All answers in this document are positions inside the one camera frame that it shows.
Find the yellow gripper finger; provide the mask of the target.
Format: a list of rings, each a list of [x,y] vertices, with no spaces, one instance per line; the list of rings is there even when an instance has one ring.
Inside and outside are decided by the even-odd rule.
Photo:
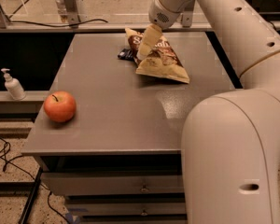
[[[157,44],[161,36],[162,30],[160,26],[150,24],[143,33],[143,37],[137,51],[137,58],[139,60],[144,60],[151,52],[152,48]]]

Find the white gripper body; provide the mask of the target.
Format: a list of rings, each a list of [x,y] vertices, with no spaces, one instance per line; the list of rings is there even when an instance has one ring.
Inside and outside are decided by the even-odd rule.
[[[178,0],[153,0],[148,12],[150,22],[162,30],[171,27],[181,13],[179,6]]]

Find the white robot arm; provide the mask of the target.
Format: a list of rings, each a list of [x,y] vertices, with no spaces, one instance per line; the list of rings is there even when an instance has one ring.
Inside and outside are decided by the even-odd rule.
[[[245,0],[154,0],[167,29],[197,1],[243,87],[189,113],[181,141],[188,224],[280,224],[280,34]]]

